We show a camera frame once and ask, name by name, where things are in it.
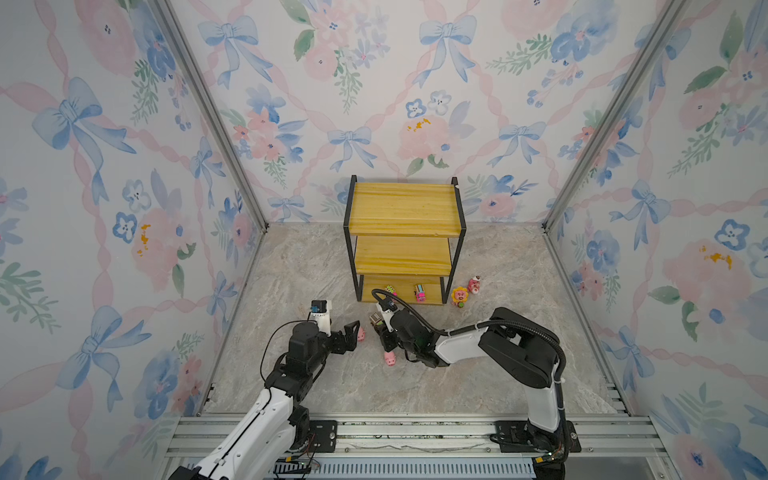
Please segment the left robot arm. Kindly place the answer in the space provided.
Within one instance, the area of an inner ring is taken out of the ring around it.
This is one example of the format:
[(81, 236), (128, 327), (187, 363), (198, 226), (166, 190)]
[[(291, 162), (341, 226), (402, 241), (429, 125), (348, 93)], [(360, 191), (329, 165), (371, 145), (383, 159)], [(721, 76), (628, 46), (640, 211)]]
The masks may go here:
[(360, 323), (327, 333), (316, 320), (295, 321), (287, 351), (278, 357), (254, 405), (213, 451), (172, 479), (264, 479), (284, 454), (310, 444), (309, 412), (301, 405), (331, 354), (356, 349)]

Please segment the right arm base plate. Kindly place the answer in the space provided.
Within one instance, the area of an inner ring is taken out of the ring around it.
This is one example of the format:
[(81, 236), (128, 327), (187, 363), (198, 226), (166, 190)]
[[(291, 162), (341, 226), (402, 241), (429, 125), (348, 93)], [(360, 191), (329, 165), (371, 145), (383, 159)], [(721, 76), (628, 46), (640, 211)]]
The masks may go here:
[(499, 445), (503, 453), (533, 453), (549, 455), (561, 453), (567, 446), (569, 452), (580, 453), (582, 446), (571, 421), (560, 425), (552, 433), (533, 426), (528, 421), (496, 421), (490, 440)]

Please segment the brown green robot toy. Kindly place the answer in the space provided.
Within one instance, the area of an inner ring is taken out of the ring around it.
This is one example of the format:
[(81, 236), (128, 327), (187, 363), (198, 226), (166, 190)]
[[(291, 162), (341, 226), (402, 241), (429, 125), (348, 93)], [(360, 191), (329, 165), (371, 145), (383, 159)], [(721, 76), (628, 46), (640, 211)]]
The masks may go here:
[(387, 325), (379, 312), (374, 312), (369, 316), (370, 323), (377, 334), (387, 330)]

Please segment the colourful robot toy pink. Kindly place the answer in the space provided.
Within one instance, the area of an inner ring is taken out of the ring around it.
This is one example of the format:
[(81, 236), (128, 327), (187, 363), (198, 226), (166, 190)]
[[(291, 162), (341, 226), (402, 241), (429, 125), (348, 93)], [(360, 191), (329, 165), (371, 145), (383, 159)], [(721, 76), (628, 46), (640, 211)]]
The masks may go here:
[(423, 284), (414, 285), (414, 297), (418, 303), (424, 303), (427, 295)]

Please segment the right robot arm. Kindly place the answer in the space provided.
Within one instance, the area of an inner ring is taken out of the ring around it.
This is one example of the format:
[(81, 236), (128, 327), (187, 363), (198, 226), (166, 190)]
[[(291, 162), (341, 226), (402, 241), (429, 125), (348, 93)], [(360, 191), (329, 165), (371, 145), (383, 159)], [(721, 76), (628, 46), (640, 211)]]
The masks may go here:
[(377, 307), (370, 317), (392, 366), (395, 351), (410, 362), (443, 368), (464, 360), (488, 358), (523, 386), (528, 413), (523, 422), (498, 421), (490, 440), (504, 453), (536, 453), (540, 463), (562, 462), (570, 453), (562, 392), (566, 365), (559, 338), (507, 308), (473, 326), (440, 333), (407, 309)]

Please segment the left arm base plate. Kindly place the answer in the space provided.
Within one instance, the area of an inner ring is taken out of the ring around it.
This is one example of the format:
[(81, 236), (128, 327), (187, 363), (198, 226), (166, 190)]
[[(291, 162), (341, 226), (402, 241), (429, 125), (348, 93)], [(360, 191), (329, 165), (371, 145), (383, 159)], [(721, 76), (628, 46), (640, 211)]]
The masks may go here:
[(296, 426), (291, 452), (334, 453), (337, 445), (336, 420), (302, 420)]

